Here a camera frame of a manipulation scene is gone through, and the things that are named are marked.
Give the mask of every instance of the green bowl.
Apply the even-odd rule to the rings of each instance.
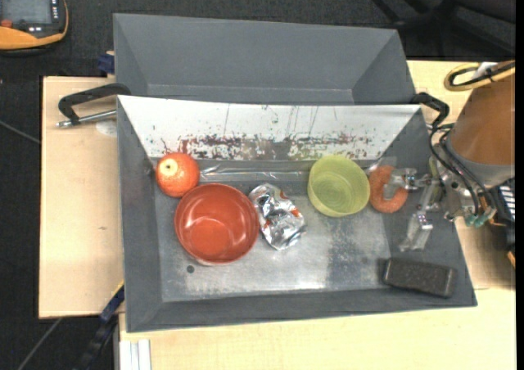
[[[368,176],[344,156],[324,156],[309,172],[308,197],[318,211],[330,217],[358,213],[369,201]]]

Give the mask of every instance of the wooden table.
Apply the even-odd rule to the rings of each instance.
[[[454,121],[468,92],[442,86],[456,62],[410,61],[417,90],[449,103]],[[43,81],[40,318],[99,314],[123,278],[116,138],[86,124],[58,129],[62,96],[112,79]],[[80,115],[114,108],[110,98]],[[424,109],[430,120],[434,113]],[[515,273],[488,228],[457,221],[479,305],[286,323],[127,333],[151,340],[153,369],[516,368]]]

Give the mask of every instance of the dark carpet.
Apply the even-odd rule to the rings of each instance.
[[[115,12],[323,25],[378,25],[386,17],[370,0],[66,0],[71,28],[39,56],[0,56],[0,120],[40,135],[40,81],[45,75],[98,76],[97,58],[112,49]],[[463,16],[513,43],[515,26],[463,11]],[[402,35],[408,58],[438,59],[422,31]],[[453,40],[445,59],[485,60],[491,54]],[[17,369],[53,321],[38,320],[40,146],[0,127],[0,370]],[[27,369],[72,368],[97,329],[96,318],[66,318],[43,342]],[[94,368],[112,367],[111,348]]]

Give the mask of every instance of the red bowl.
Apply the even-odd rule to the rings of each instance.
[[[249,198],[219,183],[193,188],[174,214],[174,231],[183,248],[206,265],[240,259],[255,244],[259,228]]]

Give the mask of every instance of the device with screen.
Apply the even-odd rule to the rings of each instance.
[[[47,46],[66,34],[63,0],[0,0],[0,50]]]

